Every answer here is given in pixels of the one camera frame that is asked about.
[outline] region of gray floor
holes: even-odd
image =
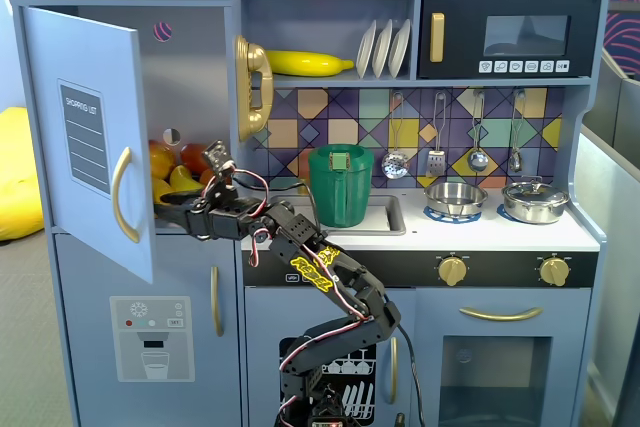
[[[0,333],[0,426],[71,426],[42,233],[0,247]],[[610,427],[590,389],[582,427]]]

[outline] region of microwave button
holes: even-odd
[[[543,60],[540,62],[540,72],[550,74],[553,72],[553,60]]]
[[[478,72],[481,74],[490,74],[493,69],[493,61],[491,60],[481,60],[480,65],[478,66]]]
[[[522,72],[522,61],[521,60],[512,60],[509,62],[509,72],[512,74],[519,74]]]
[[[506,60],[496,60],[495,70],[496,73],[506,73],[509,67],[509,62]]]
[[[540,62],[537,60],[527,60],[524,63],[524,71],[525,72],[537,72],[538,71],[538,65],[540,65]]]
[[[568,60],[559,60],[556,62],[556,72],[569,72],[569,62]]]

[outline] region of sink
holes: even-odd
[[[280,195],[272,202],[280,200],[286,200],[293,205],[296,214],[302,214],[315,223],[311,202],[306,195]],[[403,235],[407,231],[400,202],[393,195],[369,196],[364,220],[358,225],[345,229],[322,225],[322,229],[334,235]]]

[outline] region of gold telephone handset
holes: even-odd
[[[251,72],[260,72],[261,104],[251,107]],[[238,96],[238,136],[245,141],[267,125],[273,106],[273,73],[265,50],[236,37],[236,83]]]

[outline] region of green jug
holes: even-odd
[[[364,220],[372,170],[373,153],[358,145],[330,144],[311,151],[311,192],[322,224],[353,227]]]

